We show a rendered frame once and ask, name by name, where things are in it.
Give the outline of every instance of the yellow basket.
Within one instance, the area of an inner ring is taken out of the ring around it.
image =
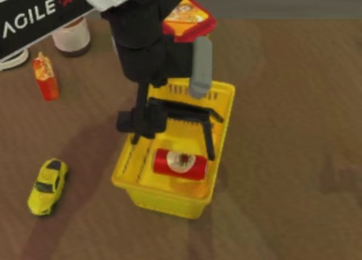
[[[213,82],[210,92],[201,100],[188,94],[187,79],[170,79],[167,86],[151,87],[149,97],[210,107],[224,118],[223,123],[211,118],[216,158],[208,162],[203,181],[155,174],[152,165],[159,148],[207,157],[201,124],[170,119],[166,132],[157,134],[154,140],[141,137],[137,145],[132,145],[133,135],[128,135],[112,175],[113,184],[124,188],[136,206],[182,218],[200,217],[212,200],[234,96],[234,86],[220,82]]]

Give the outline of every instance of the yellow toy car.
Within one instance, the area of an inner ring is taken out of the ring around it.
[[[28,198],[30,212],[37,216],[50,215],[62,195],[68,166],[59,159],[51,159],[41,167]]]

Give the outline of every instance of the car's rear window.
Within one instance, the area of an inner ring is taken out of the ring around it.
[[[35,182],[35,187],[39,192],[44,192],[44,193],[52,193],[53,192],[53,186],[50,184],[45,184],[42,182]]]

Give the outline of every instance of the red package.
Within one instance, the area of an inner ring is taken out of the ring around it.
[[[191,180],[205,178],[208,160],[200,155],[183,154],[165,149],[158,149],[155,154],[153,171]]]
[[[182,0],[162,24],[163,33],[173,35],[176,42],[194,42],[215,26],[216,19],[193,0]]]
[[[49,58],[42,52],[33,60],[33,70],[44,100],[51,101],[59,97],[58,83]]]

